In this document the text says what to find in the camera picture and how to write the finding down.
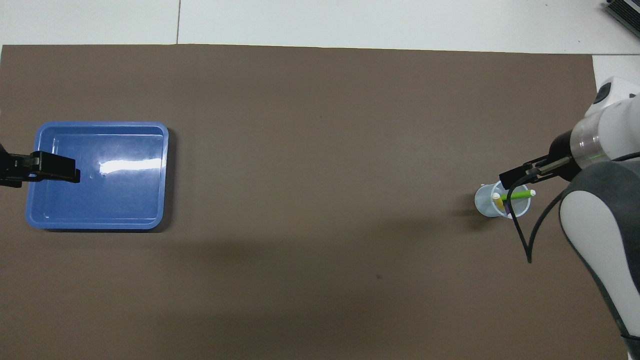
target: brown table surface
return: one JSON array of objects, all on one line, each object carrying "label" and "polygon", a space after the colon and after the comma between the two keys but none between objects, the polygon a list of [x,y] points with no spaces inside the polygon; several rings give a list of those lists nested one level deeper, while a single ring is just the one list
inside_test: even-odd
[{"label": "brown table surface", "polygon": [[32,229],[0,188],[0,358],[623,359],[557,213],[530,265],[473,203],[594,94],[583,55],[6,45],[8,151],[52,120],[171,149],[151,233]]}]

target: blue plastic tray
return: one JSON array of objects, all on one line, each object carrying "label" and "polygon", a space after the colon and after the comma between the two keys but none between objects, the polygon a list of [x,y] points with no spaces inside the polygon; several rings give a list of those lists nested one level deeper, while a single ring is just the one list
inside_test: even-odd
[{"label": "blue plastic tray", "polygon": [[27,222],[41,229],[151,229],[164,211],[169,132],[158,122],[48,122],[34,150],[76,160],[79,184],[29,184]]}]

